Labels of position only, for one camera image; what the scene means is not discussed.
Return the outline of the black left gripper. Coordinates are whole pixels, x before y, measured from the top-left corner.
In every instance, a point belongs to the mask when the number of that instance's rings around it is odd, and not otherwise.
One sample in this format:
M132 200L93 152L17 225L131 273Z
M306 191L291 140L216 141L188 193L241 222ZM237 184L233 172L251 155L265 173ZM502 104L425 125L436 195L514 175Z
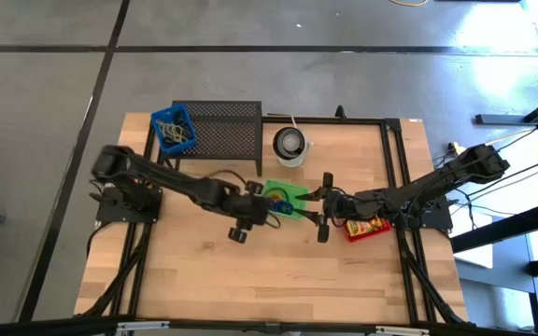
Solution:
M268 211L265 214L265 199L270 206L276 202L275 194L262 196L264 185L259 182L248 181L245 185L245 194L230 194L225 203L225 209L230 217L236 219L236 224L229 229L228 237L243 244L247 240L248 232L254 226L279 226L279 218Z

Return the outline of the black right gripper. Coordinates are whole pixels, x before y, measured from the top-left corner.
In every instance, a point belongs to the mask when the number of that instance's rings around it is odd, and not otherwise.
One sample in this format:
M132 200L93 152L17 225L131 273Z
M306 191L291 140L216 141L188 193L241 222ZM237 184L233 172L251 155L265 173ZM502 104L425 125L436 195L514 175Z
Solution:
M326 243L329 239L330 224L337 218L350 219L357 215L356 199L333 185L333 175L324 173L322 185L316 190L296 196L297 200L321 201L321 213L298 210L297 213L318 226L318 242Z

